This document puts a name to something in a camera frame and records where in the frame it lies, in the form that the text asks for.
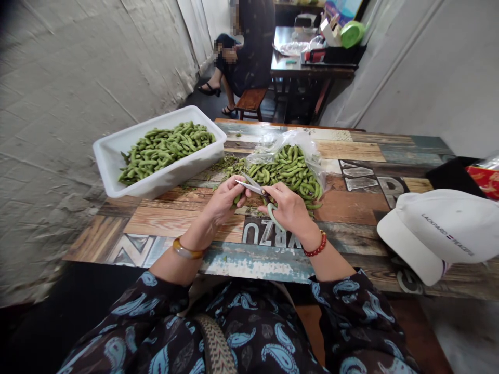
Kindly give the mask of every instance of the sleeve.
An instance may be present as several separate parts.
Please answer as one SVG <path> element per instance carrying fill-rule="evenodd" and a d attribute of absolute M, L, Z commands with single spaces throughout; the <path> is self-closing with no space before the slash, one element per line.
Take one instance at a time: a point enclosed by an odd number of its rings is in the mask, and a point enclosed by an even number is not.
<path fill-rule="evenodd" d="M 110 314 L 78 340 L 58 373 L 75 368 L 98 367 L 107 372 L 126 367 L 155 326 L 168 316 L 174 318 L 188 305 L 189 286 L 165 282 L 144 272 L 111 306 Z"/>
<path fill-rule="evenodd" d="M 335 282 L 310 280 L 329 371 L 419 372 L 388 300 L 361 269 Z"/>

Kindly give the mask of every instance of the white plastic container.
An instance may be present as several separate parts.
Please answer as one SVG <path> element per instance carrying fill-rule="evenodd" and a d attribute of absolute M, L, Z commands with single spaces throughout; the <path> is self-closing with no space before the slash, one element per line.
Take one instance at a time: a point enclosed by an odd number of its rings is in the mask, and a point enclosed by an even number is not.
<path fill-rule="evenodd" d="M 215 134 L 217 141 L 131 186 L 118 182 L 121 174 L 120 168 L 126 166 L 120 151 L 129 152 L 140 138 L 155 127 L 173 129 L 180 122 L 188 121 L 206 126 L 209 132 Z M 94 143 L 94 153 L 106 194 L 109 197 L 119 198 L 129 195 L 154 199 L 220 160 L 224 156 L 226 139 L 227 135 L 197 106 L 187 106 L 97 140 Z"/>

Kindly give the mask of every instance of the black sandal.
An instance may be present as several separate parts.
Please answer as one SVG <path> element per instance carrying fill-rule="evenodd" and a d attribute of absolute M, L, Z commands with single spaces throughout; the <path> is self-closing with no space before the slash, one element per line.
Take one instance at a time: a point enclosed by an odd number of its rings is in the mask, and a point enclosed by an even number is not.
<path fill-rule="evenodd" d="M 219 89 L 214 90 L 214 89 L 212 89 L 212 87 L 209 85 L 209 83 L 208 83 L 208 82 L 206 82 L 206 85 L 208 86 L 209 91 L 204 90 L 204 89 L 202 88 L 202 86 L 199 86 L 199 87 L 198 87 L 198 91 L 199 91 L 200 93 L 202 93 L 203 95 L 206 95 L 206 96 L 216 95 L 217 97 L 220 97 L 220 93 L 222 92 L 222 91 L 220 90 L 220 88 L 219 88 Z"/>
<path fill-rule="evenodd" d="M 230 117 L 232 112 L 235 112 L 236 114 L 238 113 L 238 110 L 236 108 L 230 110 L 229 109 L 229 106 L 226 106 L 225 108 L 222 109 L 222 114 L 223 115 L 226 115 L 227 117 Z"/>

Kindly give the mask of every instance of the white cap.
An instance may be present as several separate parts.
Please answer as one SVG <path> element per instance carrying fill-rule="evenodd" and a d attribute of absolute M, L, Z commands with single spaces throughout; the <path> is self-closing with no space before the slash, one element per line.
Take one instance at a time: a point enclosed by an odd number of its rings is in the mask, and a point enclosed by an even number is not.
<path fill-rule="evenodd" d="M 400 195 L 377 229 L 427 286 L 453 263 L 499 255 L 499 203 L 457 190 Z"/>

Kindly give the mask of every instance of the black paisley clothing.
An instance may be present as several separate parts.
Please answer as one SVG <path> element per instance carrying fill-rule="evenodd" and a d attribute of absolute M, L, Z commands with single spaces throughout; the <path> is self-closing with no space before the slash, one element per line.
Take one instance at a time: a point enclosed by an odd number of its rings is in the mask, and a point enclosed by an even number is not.
<path fill-rule="evenodd" d="M 362 270 L 311 289 L 321 311 L 326 367 L 301 321 L 272 282 L 233 278 L 205 294 L 185 318 L 189 287 L 144 272 L 110 315 L 77 343 L 60 373 L 205 373 L 204 341 L 193 315 L 216 321 L 240 373 L 414 373 L 418 366 L 390 304 Z"/>
<path fill-rule="evenodd" d="M 234 94 L 240 97 L 251 88 L 267 88 L 270 84 L 270 67 L 275 34 L 273 0 L 240 0 L 239 18 L 244 45 L 237 51 L 236 64 L 229 64 L 221 53 L 215 66 L 224 74 Z M 238 44 L 227 34 L 221 34 L 216 44 L 232 48 Z"/>

